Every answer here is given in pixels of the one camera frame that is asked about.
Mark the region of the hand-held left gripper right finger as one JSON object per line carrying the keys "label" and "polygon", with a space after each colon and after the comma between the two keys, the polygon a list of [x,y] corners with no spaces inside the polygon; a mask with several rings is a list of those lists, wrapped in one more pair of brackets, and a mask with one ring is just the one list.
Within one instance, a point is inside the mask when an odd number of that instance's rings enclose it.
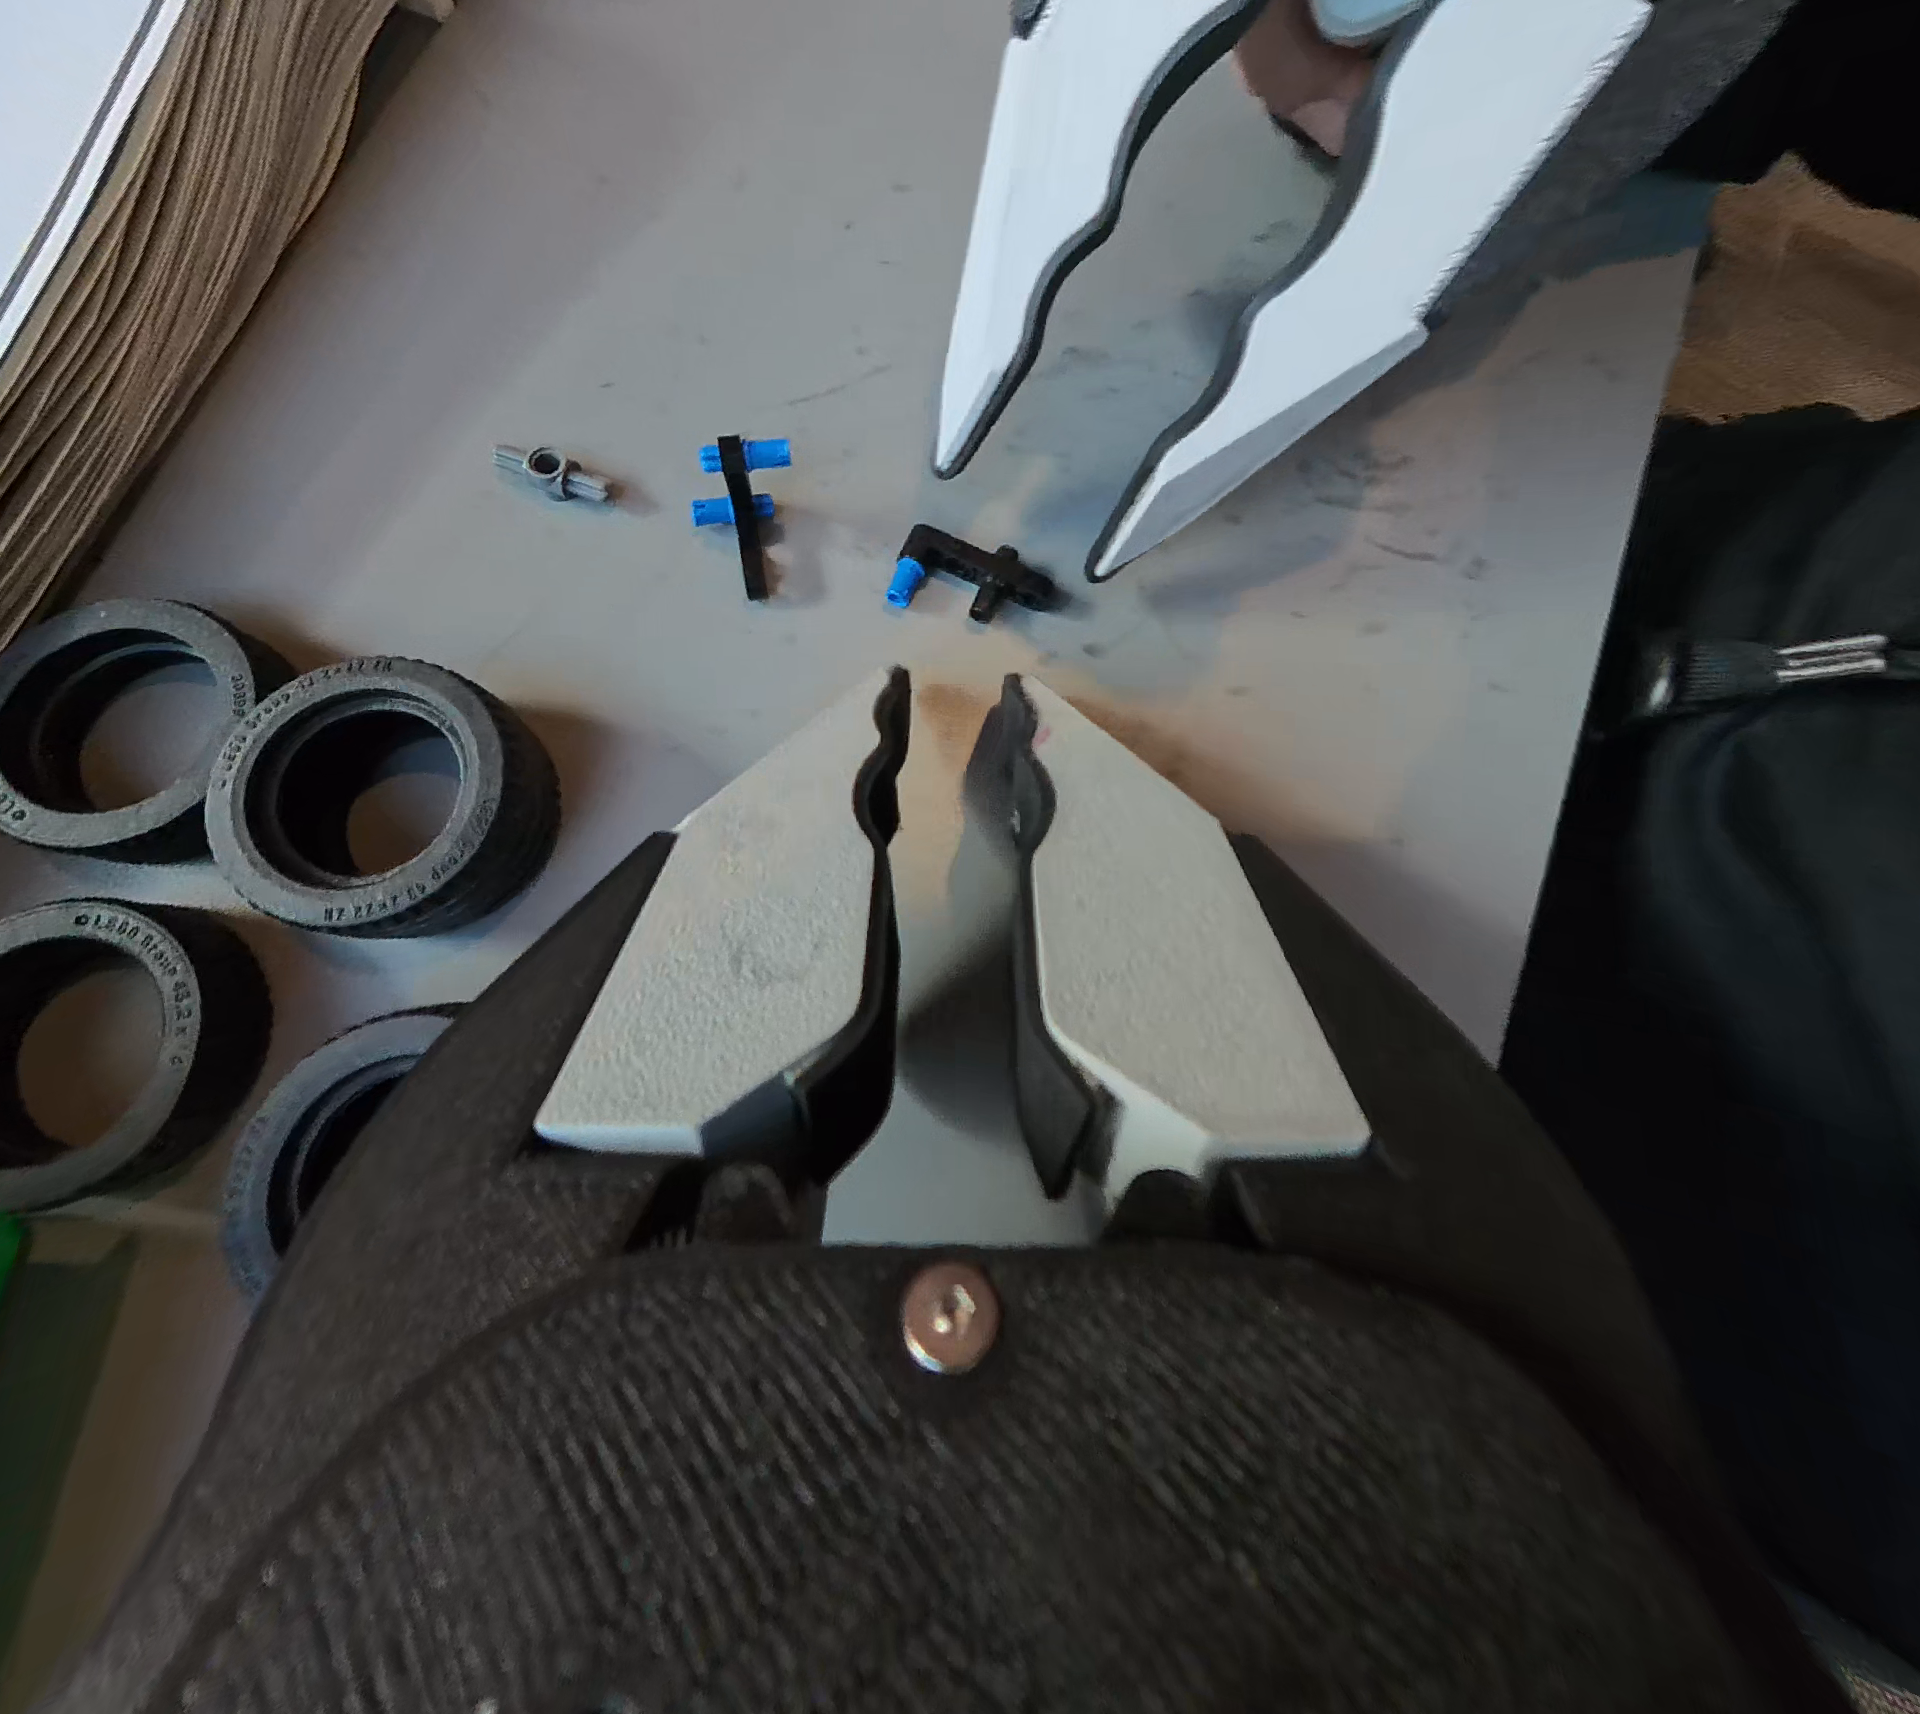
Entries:
{"label": "hand-held left gripper right finger", "polygon": [[1029,674],[1006,674],[974,795],[1014,867],[1011,1081],[1044,1198],[1332,1164],[1372,1123],[1223,825]]}

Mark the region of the open instruction book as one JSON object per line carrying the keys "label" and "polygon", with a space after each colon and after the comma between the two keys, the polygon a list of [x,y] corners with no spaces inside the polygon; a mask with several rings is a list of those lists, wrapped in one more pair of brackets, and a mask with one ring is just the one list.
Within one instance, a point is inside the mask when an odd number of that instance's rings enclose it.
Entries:
{"label": "open instruction book", "polygon": [[2,643],[87,573],[454,0],[2,0]]}

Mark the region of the black rubber toy tyre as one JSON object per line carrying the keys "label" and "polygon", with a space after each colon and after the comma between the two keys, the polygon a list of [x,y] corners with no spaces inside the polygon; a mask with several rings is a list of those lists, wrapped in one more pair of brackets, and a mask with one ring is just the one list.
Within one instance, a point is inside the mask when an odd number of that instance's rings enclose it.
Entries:
{"label": "black rubber toy tyre", "polygon": [[[132,967],[159,1007],[157,1051],[130,1108],[88,1146],[31,1115],[18,1054],[72,981]],[[2,920],[2,1213],[123,1193],[198,1157],[246,1102],[274,1032],[267,977],[214,915],[58,897]]]}
{"label": "black rubber toy tyre", "polygon": [[[386,772],[444,753],[451,797],[407,860],[373,867],[351,819]],[[431,937],[523,893],[562,825],[558,772],[497,696],[404,655],[354,655],[291,678],[220,744],[206,782],[206,846],[238,897],[342,937]]]}
{"label": "black rubber toy tyre", "polygon": [[[291,680],[291,664],[232,623],[177,601],[112,597],[27,624],[2,649],[2,836],[62,860],[130,865],[206,860],[206,787],[232,725]],[[88,776],[87,742],[130,696],[184,686],[196,744],[167,734],[134,758],[141,795]]]}
{"label": "black rubber toy tyre", "polygon": [[231,1147],[220,1253],[242,1303],[267,1292],[329,1176],[461,1003],[373,1016],[301,1054]]}

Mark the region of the grey axle connector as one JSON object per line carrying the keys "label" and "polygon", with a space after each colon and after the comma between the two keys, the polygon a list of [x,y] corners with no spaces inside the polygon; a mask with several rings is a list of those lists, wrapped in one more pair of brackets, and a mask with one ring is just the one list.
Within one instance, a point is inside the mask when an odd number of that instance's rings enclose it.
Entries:
{"label": "grey axle connector", "polygon": [[615,484],[553,445],[491,445],[491,464],[550,502],[608,506]]}

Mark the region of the black angled beam blue pin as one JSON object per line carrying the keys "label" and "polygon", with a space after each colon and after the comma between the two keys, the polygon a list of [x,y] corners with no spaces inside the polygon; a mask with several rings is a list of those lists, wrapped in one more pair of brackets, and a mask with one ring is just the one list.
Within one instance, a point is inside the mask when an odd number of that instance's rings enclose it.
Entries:
{"label": "black angled beam blue pin", "polygon": [[989,624],[1004,609],[1045,615],[1061,609],[1065,593],[1019,549],[977,549],[948,530],[916,522],[897,549],[887,584],[887,607],[908,609],[927,577],[948,576],[973,589],[970,623]]}

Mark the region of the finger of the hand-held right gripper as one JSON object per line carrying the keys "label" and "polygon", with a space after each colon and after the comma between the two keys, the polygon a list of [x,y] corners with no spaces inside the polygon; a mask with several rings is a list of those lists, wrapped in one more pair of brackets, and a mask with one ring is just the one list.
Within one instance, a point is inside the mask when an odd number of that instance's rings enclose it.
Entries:
{"label": "finger of the hand-held right gripper", "polygon": [[1110,237],[1133,160],[1263,0],[1011,0],[949,312],[932,470],[1014,398],[1066,275]]}
{"label": "finger of the hand-held right gripper", "polygon": [[1388,43],[1330,200],[1207,391],[1140,456],[1087,577],[1164,549],[1428,341],[1451,277],[1651,19],[1650,0],[1429,0]]}

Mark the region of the black beam two blue pins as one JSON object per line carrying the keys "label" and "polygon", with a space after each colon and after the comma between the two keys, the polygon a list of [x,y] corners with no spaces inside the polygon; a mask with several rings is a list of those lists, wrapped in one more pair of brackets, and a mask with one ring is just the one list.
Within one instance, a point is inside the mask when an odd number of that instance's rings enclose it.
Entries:
{"label": "black beam two blue pins", "polygon": [[693,527],[731,530],[741,563],[741,592],[753,604],[762,604],[770,597],[762,527],[774,519],[774,502],[773,496],[753,488],[753,473],[780,470],[789,464],[789,460],[793,456],[784,438],[746,439],[725,435],[716,442],[699,449],[702,473],[721,478],[725,493],[712,500],[693,500]]}

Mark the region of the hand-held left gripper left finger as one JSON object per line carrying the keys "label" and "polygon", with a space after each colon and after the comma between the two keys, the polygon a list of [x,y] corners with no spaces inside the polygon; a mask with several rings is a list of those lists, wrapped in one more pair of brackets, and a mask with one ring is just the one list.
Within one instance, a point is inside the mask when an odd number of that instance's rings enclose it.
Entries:
{"label": "hand-held left gripper left finger", "polygon": [[909,678],[868,674],[687,815],[535,1115],[589,1154],[848,1164],[893,1102]]}

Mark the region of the person's right hand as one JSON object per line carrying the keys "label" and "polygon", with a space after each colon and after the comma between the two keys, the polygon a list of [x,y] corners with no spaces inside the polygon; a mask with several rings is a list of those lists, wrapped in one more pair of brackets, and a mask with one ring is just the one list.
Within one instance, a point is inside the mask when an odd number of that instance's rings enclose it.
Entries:
{"label": "person's right hand", "polygon": [[1305,0],[1269,0],[1233,46],[1235,74],[1293,139],[1339,160],[1372,55],[1324,41]]}

